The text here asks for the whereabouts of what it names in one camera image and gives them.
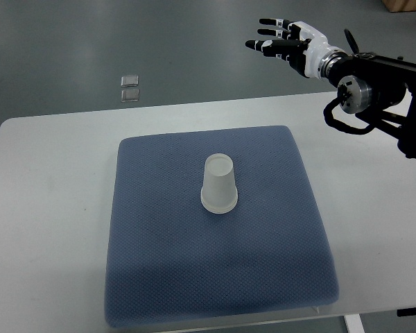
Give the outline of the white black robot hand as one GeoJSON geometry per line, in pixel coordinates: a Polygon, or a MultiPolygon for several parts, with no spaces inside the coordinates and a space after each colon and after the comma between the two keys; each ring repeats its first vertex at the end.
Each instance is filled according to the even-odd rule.
{"type": "Polygon", "coordinates": [[[287,30],[260,28],[258,34],[289,40],[248,40],[247,48],[289,63],[303,77],[326,78],[326,67],[336,56],[336,47],[328,43],[323,33],[304,22],[288,19],[261,18],[259,23],[287,30]]]}

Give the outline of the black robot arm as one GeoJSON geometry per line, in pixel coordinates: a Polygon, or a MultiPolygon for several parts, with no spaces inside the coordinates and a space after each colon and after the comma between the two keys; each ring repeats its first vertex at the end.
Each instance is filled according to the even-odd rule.
{"type": "Polygon", "coordinates": [[[287,62],[305,78],[326,80],[337,89],[323,111],[325,123],[350,135],[378,129],[397,140],[398,149],[416,159],[416,64],[362,52],[349,30],[352,50],[329,44],[327,37],[304,22],[260,19],[264,40],[248,40],[247,48],[287,62]]]}

